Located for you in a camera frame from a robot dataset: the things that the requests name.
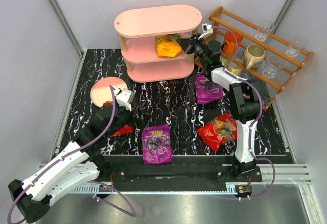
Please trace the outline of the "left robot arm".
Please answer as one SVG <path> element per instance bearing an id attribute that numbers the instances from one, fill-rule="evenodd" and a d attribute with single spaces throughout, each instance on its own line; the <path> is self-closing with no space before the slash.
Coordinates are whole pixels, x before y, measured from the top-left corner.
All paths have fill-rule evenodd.
<path id="1" fill-rule="evenodd" d="M 13 180 L 8 189 L 27 223 L 44 217 L 50 207 L 74 188 L 90 181 L 113 180 L 117 167 L 102 155 L 108 138 L 135 128 L 130 104 L 104 104 L 66 147 L 29 178 Z"/>

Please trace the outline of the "purple candy bag back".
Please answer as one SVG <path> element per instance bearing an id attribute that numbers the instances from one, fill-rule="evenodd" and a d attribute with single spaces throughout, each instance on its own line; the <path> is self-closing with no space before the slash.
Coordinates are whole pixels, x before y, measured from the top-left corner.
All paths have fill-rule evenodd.
<path id="1" fill-rule="evenodd" d="M 198 104 L 209 104 L 224 97 L 223 88 L 204 75 L 197 74 L 195 79 L 195 94 Z"/>

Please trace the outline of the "purple candy bag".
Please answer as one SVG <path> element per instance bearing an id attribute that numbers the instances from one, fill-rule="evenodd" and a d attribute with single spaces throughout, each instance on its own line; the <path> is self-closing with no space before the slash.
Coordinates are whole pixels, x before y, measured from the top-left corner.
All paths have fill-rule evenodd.
<path id="1" fill-rule="evenodd" d="M 198 104 L 209 104 L 224 97 L 223 88 L 204 75 L 197 74 L 195 79 L 195 94 Z"/>
<path id="2" fill-rule="evenodd" d="M 168 124 L 147 127 L 142 131 L 143 162 L 159 165 L 173 161 L 170 127 Z"/>

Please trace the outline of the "purple candy bag front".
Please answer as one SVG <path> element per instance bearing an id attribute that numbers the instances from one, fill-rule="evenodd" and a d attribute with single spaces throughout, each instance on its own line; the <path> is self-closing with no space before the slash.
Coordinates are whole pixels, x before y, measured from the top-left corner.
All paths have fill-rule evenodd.
<path id="1" fill-rule="evenodd" d="M 142 131 L 143 162 L 159 165 L 173 161 L 170 127 L 168 124 L 147 127 Z"/>

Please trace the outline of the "orange candy bag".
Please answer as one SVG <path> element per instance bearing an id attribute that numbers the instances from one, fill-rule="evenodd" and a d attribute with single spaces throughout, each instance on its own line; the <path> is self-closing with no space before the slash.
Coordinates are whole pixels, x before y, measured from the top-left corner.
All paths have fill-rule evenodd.
<path id="1" fill-rule="evenodd" d="M 180 34 L 168 34 L 155 37 L 155 48 L 159 57 L 175 58 L 182 53 L 182 47 L 177 42 Z"/>

